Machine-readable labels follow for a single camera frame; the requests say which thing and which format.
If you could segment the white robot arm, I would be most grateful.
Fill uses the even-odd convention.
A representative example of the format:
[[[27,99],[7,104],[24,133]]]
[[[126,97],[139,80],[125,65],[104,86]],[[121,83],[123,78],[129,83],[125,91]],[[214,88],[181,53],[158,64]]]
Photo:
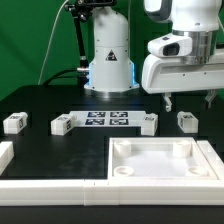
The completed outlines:
[[[160,93],[170,110],[175,92],[208,92],[211,102],[224,88],[224,49],[216,47],[224,0],[143,0],[151,20],[170,21],[172,32],[148,43],[140,83],[129,58],[128,22],[111,7],[93,11],[95,56],[85,90],[111,98],[143,88]]]

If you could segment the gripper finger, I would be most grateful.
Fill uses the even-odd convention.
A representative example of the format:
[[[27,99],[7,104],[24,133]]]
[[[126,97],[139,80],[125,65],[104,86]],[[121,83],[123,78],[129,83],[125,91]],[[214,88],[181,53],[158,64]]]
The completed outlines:
[[[163,99],[165,101],[165,109],[167,112],[171,112],[172,110],[172,102],[171,102],[171,93],[164,93]]]
[[[209,90],[206,97],[205,97],[205,101],[206,101],[206,107],[210,108],[212,105],[212,101],[215,99],[215,97],[217,96],[218,90],[217,89],[212,89]]]

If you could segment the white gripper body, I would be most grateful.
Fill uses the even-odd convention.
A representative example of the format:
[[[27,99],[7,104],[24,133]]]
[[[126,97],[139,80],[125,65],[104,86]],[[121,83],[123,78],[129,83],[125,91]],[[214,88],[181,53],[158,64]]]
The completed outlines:
[[[149,94],[224,88],[224,53],[215,53],[204,65],[185,65],[180,58],[148,55],[142,87]]]

